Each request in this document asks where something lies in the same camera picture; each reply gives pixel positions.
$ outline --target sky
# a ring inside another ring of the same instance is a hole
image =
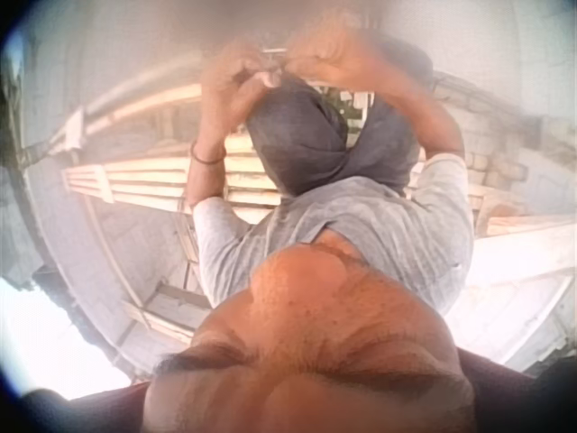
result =
[[[2,279],[0,364],[19,394],[48,388],[70,400],[130,385],[40,288],[20,292]]]

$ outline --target hand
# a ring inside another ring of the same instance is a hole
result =
[[[285,70],[303,79],[361,92],[375,91],[388,66],[341,15],[331,14],[289,45]]]
[[[228,45],[203,73],[198,140],[223,143],[267,93],[270,76],[259,50],[245,41]]]

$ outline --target bracelet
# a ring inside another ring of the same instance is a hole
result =
[[[214,160],[214,161],[205,161],[205,160],[201,160],[200,158],[197,157],[197,155],[195,154],[195,146],[197,144],[194,143],[192,145],[192,149],[190,149],[190,156],[193,160],[195,160],[196,162],[199,162],[203,165],[216,165],[222,161],[224,161],[224,158],[226,158],[226,149],[224,149],[224,155],[222,158],[219,158],[218,160]]]

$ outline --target man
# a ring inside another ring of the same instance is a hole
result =
[[[249,45],[203,77],[187,198],[216,307],[147,392],[145,431],[474,430],[472,387],[439,313],[472,255],[463,141],[428,58],[332,18],[288,48],[279,88]],[[376,95],[346,123],[304,79]],[[224,139],[246,122],[283,194],[257,226],[222,199]],[[404,198],[418,143],[427,162]]]

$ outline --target wooden plank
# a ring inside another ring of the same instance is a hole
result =
[[[98,182],[96,180],[83,180],[83,179],[67,179],[67,183],[70,186],[98,189]]]
[[[127,171],[107,173],[108,180],[122,182],[158,182],[186,185],[188,175],[182,170],[166,171]]]
[[[131,160],[122,162],[112,162],[105,165],[107,173],[113,171],[162,171],[162,170],[182,170],[188,171],[190,159],[186,157],[173,158],[145,158],[142,160]]]
[[[192,291],[182,290],[177,287],[169,286],[168,284],[159,284],[157,292],[178,299],[182,302],[186,302],[187,304],[194,305],[200,309],[213,309],[213,306],[210,305],[210,302],[205,295],[199,295]]]
[[[227,153],[254,152],[251,136],[248,134],[232,134],[226,137],[224,147]]]
[[[131,319],[141,323],[144,323],[146,320],[146,322],[150,324],[151,329],[161,332],[165,336],[175,338],[187,345],[190,344],[190,340],[194,335],[194,329],[180,325],[167,318],[162,318],[154,313],[150,313],[150,311],[138,309],[128,302],[124,302],[124,310]]]
[[[493,217],[489,220],[487,236],[510,235],[574,222],[575,215]]]
[[[467,286],[488,287],[575,267],[576,224],[475,241]]]
[[[122,203],[129,203],[131,205],[152,207],[158,210],[166,210],[167,212],[179,212],[179,200],[176,198],[160,198],[151,196],[135,196],[133,194],[115,193],[114,200]],[[190,207],[184,206],[183,213],[190,214]]]
[[[142,114],[146,111],[152,110],[153,108],[183,101],[198,101],[200,100],[201,94],[202,91],[200,84],[190,84],[181,88],[164,90],[156,95],[145,97],[144,99],[134,103],[122,106],[107,115],[94,119],[87,124],[86,135],[90,136],[98,134],[105,129],[108,129],[113,124]]]
[[[277,186],[265,174],[227,173],[226,184],[238,189],[270,189],[277,190]]]
[[[224,160],[226,171],[264,173],[261,159],[258,156],[228,156]]]
[[[69,180],[79,179],[79,180],[94,180],[94,181],[96,181],[96,174],[94,172],[75,173],[75,172],[70,172],[68,170],[64,170],[64,173],[66,174],[66,177]]]
[[[67,174],[79,174],[79,173],[94,173],[98,164],[88,164],[88,165],[77,165],[75,167],[68,167],[66,169]]]
[[[253,203],[255,205],[278,206],[280,204],[280,194],[272,191],[234,189],[228,192],[226,199],[234,203]]]
[[[163,187],[158,185],[123,185],[112,184],[110,189],[113,192],[124,192],[141,196],[161,196],[181,198],[184,194],[183,187]]]
[[[506,362],[558,303],[572,271],[486,288],[468,287],[444,319],[455,343],[500,364]]]

